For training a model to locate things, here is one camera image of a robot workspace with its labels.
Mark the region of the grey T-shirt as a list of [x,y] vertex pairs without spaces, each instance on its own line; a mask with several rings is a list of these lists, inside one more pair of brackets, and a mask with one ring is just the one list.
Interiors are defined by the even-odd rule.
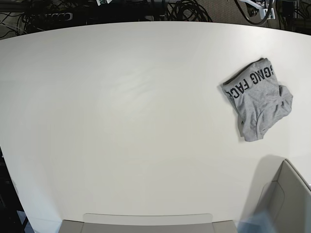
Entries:
[[292,111],[293,95],[279,84],[267,58],[250,63],[221,88],[238,115],[239,131],[247,142],[263,139]]

